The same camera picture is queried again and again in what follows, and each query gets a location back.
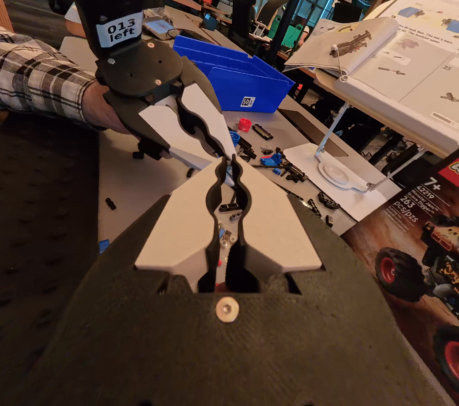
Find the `grey handheld device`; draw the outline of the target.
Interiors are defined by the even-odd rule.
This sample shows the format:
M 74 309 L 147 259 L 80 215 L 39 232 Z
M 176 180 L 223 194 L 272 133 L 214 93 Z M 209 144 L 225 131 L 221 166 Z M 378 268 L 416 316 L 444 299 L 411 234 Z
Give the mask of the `grey handheld device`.
M 161 41 L 173 39 L 178 30 L 169 22 L 158 17 L 145 17 L 142 22 L 143 29 Z

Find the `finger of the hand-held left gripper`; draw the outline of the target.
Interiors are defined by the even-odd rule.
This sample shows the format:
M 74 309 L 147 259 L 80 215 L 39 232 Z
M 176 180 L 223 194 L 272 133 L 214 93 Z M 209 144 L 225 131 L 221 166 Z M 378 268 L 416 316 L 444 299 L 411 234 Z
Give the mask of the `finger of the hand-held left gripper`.
M 235 146 L 225 118 L 197 83 L 184 87 L 179 104 L 185 120 L 201 131 L 204 142 L 218 156 L 225 156 L 228 160 L 232 160 Z
M 208 165 L 220 162 L 219 157 L 204 150 L 201 141 L 194 138 L 181 127 L 179 117 L 169 106 L 148 106 L 138 112 L 146 123 L 139 132 L 153 132 L 165 143 L 166 151 L 188 167 L 202 170 Z

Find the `person's left forearm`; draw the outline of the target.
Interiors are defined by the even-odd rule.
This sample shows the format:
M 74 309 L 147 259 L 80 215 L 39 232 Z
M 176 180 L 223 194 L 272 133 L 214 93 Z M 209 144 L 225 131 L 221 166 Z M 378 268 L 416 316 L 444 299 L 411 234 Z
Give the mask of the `person's left forearm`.
M 93 130 L 83 96 L 95 75 L 29 36 L 0 28 L 0 109 L 63 117 Z

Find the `white book stand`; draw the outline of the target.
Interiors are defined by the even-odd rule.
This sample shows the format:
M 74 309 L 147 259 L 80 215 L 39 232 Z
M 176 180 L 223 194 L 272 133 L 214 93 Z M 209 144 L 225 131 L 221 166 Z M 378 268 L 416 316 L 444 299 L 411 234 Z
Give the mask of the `white book stand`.
M 320 71 L 316 72 L 319 80 Z M 440 157 L 447 157 L 458 149 L 458 128 L 452 128 L 436 119 L 416 113 L 391 102 L 362 104 L 333 87 L 336 79 L 331 79 L 331 89 L 345 101 L 335 123 L 342 117 L 349 105 L 355 106 L 366 114 L 389 126 L 394 131 L 431 151 Z M 290 162 L 307 173 L 309 179 L 331 196 L 341 207 L 357 221 L 363 219 L 386 199 L 376 187 L 379 183 L 368 183 L 355 172 L 324 150 L 325 142 L 335 127 L 333 124 L 317 148 L 313 144 L 299 145 L 286 149 L 285 156 Z

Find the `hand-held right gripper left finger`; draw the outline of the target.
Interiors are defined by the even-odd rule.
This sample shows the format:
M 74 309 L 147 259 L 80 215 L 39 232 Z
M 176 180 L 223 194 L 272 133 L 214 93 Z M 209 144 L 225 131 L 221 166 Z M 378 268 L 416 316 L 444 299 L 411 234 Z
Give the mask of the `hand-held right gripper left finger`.
M 199 171 L 174 190 L 136 262 L 139 270 L 184 276 L 193 292 L 213 293 L 220 255 L 219 222 L 227 158 Z

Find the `black ribbed block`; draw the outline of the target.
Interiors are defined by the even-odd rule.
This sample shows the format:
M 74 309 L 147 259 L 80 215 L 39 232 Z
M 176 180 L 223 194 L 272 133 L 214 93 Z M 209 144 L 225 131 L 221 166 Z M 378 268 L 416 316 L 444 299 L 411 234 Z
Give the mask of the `black ribbed block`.
M 269 133 L 267 130 L 265 130 L 260 124 L 254 123 L 252 125 L 252 130 L 255 131 L 261 138 L 264 140 L 272 140 L 273 136 L 271 133 Z

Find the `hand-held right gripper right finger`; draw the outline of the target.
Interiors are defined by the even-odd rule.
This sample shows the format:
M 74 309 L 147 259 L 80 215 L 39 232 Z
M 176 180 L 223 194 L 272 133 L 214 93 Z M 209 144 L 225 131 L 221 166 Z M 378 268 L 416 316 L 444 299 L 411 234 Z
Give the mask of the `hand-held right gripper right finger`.
M 237 156 L 232 157 L 241 215 L 227 262 L 227 289 L 257 293 L 273 276 L 316 271 L 322 261 L 287 194 Z

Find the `grey desk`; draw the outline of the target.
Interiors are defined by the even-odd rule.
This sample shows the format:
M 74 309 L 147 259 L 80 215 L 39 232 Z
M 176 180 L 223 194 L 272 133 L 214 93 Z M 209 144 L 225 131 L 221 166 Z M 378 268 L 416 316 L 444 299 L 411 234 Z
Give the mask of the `grey desk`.
M 177 28 L 191 29 L 202 34 L 197 25 L 198 21 L 201 20 L 198 20 L 198 17 L 169 6 L 166 6 L 165 10 Z M 77 12 L 71 9 L 67 14 L 70 14 L 70 18 L 65 15 L 68 32 L 75 36 L 84 36 L 81 22 L 76 16 Z M 65 37 L 60 52 L 85 69 L 95 69 L 95 57 L 84 39 Z M 298 111 L 314 127 L 321 132 L 326 132 L 327 129 L 322 123 L 318 122 L 289 96 L 285 97 L 280 106 L 283 109 Z M 249 118 L 252 122 L 260 124 L 273 135 L 274 147 L 279 147 L 281 150 L 303 145 L 309 141 L 310 135 L 304 136 L 279 111 L 273 114 L 224 111 L 223 115 L 228 126 L 234 126 L 241 117 Z M 336 135 L 331 137 L 331 141 L 346 154 L 346 156 L 339 156 L 337 159 L 365 181 L 376 183 L 384 178 L 379 170 Z M 188 168 L 181 162 L 175 159 L 156 161 L 148 156 L 143 160 L 134 159 L 132 152 L 136 149 L 137 139 L 132 136 L 113 131 L 105 131 L 100 134 L 99 241 L 106 239 L 111 242 L 114 241 L 160 197 L 169 194 L 186 181 Z M 258 170 L 267 178 L 278 182 L 306 201 L 310 198 L 317 200 L 319 190 L 309 180 L 296 184 L 291 181 L 282 182 L 284 179 L 276 176 L 269 169 L 262 170 L 259 168 Z M 110 198 L 115 203 L 117 207 L 115 210 L 108 208 L 106 198 Z M 352 217 L 341 210 L 335 213 L 331 212 L 331 216 L 334 220 L 332 230 L 338 235 L 356 223 Z

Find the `person's left hand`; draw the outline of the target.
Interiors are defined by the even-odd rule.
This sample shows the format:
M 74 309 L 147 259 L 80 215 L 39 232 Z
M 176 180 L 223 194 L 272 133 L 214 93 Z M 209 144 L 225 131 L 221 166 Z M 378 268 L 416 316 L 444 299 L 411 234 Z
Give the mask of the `person's left hand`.
M 108 87 L 95 80 L 84 92 L 82 97 L 82 112 L 86 121 L 104 129 L 117 133 L 131 134 L 121 123 L 112 107 L 106 102 L 104 94 Z

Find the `instruction poster board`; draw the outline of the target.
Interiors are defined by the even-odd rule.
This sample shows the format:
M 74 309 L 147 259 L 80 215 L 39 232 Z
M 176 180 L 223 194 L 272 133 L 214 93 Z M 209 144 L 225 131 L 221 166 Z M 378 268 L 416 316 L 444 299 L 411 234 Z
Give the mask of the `instruction poster board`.
M 459 0 L 391 0 L 365 18 L 389 17 L 399 32 L 458 54 Z

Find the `black toy truck box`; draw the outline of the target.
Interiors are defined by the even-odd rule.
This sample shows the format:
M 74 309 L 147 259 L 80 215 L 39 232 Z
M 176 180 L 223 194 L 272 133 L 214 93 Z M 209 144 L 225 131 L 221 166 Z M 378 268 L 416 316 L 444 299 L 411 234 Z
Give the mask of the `black toy truck box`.
M 411 347 L 458 405 L 458 150 L 418 171 L 342 238 L 374 276 Z

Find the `blue storage bin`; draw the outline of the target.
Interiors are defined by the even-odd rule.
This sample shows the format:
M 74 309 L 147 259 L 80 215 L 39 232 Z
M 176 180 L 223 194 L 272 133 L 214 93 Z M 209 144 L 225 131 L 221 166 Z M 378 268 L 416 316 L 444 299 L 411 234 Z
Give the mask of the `blue storage bin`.
M 210 81 L 223 111 L 274 113 L 294 85 L 258 57 L 196 39 L 177 36 L 180 56 L 196 63 Z

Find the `pile of black building beams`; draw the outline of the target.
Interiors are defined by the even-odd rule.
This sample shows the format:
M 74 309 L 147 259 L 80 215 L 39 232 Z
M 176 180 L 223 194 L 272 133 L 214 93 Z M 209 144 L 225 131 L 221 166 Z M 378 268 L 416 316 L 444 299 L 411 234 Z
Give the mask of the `pile of black building beams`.
M 285 177 L 286 181 L 291 181 L 293 183 L 299 183 L 299 182 L 306 182 L 309 178 L 305 172 L 300 170 L 297 166 L 293 165 L 290 161 L 288 161 L 284 155 L 284 152 L 277 147 L 275 149 L 275 152 L 273 148 L 270 146 L 261 146 L 260 150 L 262 151 L 262 156 L 271 156 L 275 153 L 281 153 L 283 157 L 283 164 L 277 168 L 274 167 L 266 167 L 261 165 L 260 163 L 260 158 L 256 162 L 256 154 L 254 152 L 254 149 L 251 144 L 245 139 L 242 138 L 240 135 L 240 141 L 238 143 L 238 146 L 236 147 L 237 155 L 247 163 L 249 163 L 253 168 L 256 169 L 268 169 L 272 171 L 275 175 L 277 175 L 279 178 Z M 284 186 L 278 184 L 277 182 L 274 182 L 280 189 L 282 189 L 287 195 L 290 195 L 294 197 L 295 199 L 299 200 L 303 205 L 305 205 L 307 208 L 309 208 L 318 218 L 322 219 L 322 214 L 315 202 L 315 199 L 310 198 L 307 201 L 303 199 L 301 196 L 295 194 L 294 192 L 290 191 L 289 189 L 285 188 Z M 323 191 L 320 191 L 317 195 L 317 200 L 318 202 L 323 205 L 325 208 L 327 208 L 330 211 L 336 211 L 339 208 L 341 208 L 340 204 L 336 203 L 334 200 L 332 200 L 329 196 L 327 196 Z M 324 218 L 324 221 L 326 225 L 329 227 L 333 227 L 334 221 L 333 217 L 330 214 L 327 214 Z

